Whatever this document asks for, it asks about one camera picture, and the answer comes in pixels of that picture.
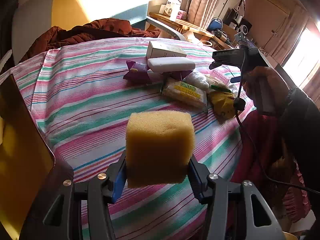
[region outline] yellow label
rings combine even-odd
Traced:
[[[194,90],[188,89],[188,88],[186,88],[186,87],[177,86],[177,85],[174,86],[174,88],[177,89],[177,90],[180,90],[180,91],[182,91],[182,92],[184,92],[184,93],[186,93],[186,94],[188,94],[188,95],[194,96],[194,97],[196,97],[196,98],[200,98],[200,95],[197,94],[196,92],[194,92],[194,91],[196,90],[196,88],[195,88],[194,86],[190,86],[190,87],[194,88]]]

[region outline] tablecloth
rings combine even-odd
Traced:
[[[41,53],[8,70],[44,139],[55,155],[74,169],[74,181],[90,179],[116,162],[125,148],[125,129],[133,112],[176,110],[188,112],[196,133],[196,159],[211,172],[230,179],[242,144],[236,119],[219,123],[212,106],[204,113],[160,95],[162,75],[149,72],[152,85],[123,80],[126,60],[147,63],[152,38],[113,38],[90,41]],[[180,46],[196,70],[211,73],[210,48],[184,41],[157,39]],[[239,75],[230,66],[214,74],[227,80]],[[247,102],[240,118],[254,109]],[[117,239],[187,239],[201,226],[206,205],[192,194],[188,179],[181,184],[124,188],[116,204],[109,205]],[[84,239],[89,239],[87,205],[82,203]]]

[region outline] clear plastic bag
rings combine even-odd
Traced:
[[[183,81],[168,78],[162,94],[208,112],[206,92]]]
[[[206,91],[209,88],[207,77],[199,71],[192,71],[188,76],[183,79],[183,82],[188,83],[192,86],[200,88]]]

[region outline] yellow sponge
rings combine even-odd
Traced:
[[[190,114],[177,111],[131,114],[126,132],[128,187],[181,183],[194,147]]]

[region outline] chair armrest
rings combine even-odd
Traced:
[[[170,28],[168,25],[163,24],[162,22],[150,18],[149,16],[147,16],[147,23],[150,23],[151,25],[160,28],[161,30],[173,36],[176,40],[187,41],[181,33],[177,32],[173,28]]]

